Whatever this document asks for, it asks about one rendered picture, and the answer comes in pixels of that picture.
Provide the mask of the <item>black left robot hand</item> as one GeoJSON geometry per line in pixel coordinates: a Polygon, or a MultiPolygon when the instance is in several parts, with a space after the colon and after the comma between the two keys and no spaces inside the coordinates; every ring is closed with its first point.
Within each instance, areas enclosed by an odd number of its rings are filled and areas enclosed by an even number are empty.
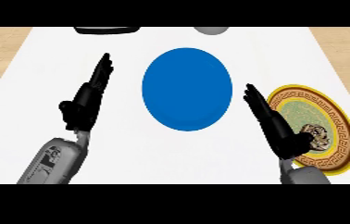
{"type": "Polygon", "coordinates": [[[95,67],[91,81],[77,91],[71,101],[60,103],[64,114],[66,129],[69,131],[92,131],[103,105],[103,95],[114,71],[110,54],[105,53],[95,67]]]}

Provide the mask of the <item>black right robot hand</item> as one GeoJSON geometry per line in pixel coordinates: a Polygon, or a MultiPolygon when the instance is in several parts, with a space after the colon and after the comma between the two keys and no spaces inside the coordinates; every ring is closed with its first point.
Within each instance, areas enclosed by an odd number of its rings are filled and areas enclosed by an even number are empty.
{"type": "Polygon", "coordinates": [[[311,151],[315,137],[309,132],[296,133],[278,111],[272,110],[253,84],[247,84],[244,99],[259,120],[269,147],[275,155],[289,160],[311,151]]]}

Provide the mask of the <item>brown cupcake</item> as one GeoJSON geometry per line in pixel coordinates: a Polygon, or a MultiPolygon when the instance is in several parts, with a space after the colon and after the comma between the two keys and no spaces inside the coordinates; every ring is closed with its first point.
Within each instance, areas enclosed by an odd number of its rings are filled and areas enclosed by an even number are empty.
{"type": "Polygon", "coordinates": [[[330,138],[327,135],[327,129],[318,124],[305,124],[302,132],[309,132],[314,135],[314,141],[311,142],[311,149],[315,151],[326,151],[330,147],[330,138]]]}

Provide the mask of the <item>ornate yellow brown plate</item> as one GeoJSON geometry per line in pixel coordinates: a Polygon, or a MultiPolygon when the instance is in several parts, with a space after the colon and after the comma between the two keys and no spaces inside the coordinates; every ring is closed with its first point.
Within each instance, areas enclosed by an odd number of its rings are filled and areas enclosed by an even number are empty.
{"type": "Polygon", "coordinates": [[[350,118],[330,97],[311,87],[290,84],[280,87],[268,97],[296,133],[305,124],[318,124],[327,129],[330,147],[326,151],[311,150],[294,163],[315,166],[326,175],[336,176],[350,169],[350,118]]]}

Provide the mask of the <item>blue plate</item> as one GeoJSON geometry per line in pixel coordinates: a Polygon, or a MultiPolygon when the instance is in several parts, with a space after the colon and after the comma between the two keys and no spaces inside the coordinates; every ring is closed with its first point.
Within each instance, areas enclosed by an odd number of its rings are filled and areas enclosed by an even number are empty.
{"type": "Polygon", "coordinates": [[[178,131],[206,129],[231,106],[232,82],[225,64],[197,48],[170,50],[145,71],[142,99],[166,127],[178,131]]]}

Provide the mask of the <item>white placemat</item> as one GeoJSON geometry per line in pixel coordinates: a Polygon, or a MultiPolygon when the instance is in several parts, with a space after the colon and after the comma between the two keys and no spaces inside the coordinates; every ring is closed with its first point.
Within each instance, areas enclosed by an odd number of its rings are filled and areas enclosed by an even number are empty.
{"type": "Polygon", "coordinates": [[[144,27],[122,35],[36,28],[0,78],[0,183],[20,180],[52,138],[73,139],[60,103],[74,97],[103,56],[116,69],[76,183],[278,182],[278,157],[244,100],[250,85],[262,94],[306,85],[350,115],[350,93],[308,28],[231,28],[216,36],[193,27],[144,27]],[[201,131],[162,125],[141,94],[153,61],[182,47],[207,51],[232,80],[228,112],[201,131]]]}

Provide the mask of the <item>black flat object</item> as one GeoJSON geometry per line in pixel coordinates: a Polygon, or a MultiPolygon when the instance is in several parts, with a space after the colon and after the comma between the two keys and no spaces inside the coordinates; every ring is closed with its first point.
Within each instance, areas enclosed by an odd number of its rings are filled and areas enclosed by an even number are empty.
{"type": "Polygon", "coordinates": [[[74,27],[74,30],[80,34],[123,34],[132,33],[139,30],[141,27],[107,27],[107,28],[85,28],[85,27],[74,27]]]}

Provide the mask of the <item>grey round object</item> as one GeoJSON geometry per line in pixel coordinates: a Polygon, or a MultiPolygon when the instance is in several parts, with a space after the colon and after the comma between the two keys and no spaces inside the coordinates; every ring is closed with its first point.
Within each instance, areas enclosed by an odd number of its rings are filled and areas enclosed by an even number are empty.
{"type": "Polygon", "coordinates": [[[197,31],[206,35],[219,35],[222,34],[230,28],[228,27],[196,27],[197,31]]]}

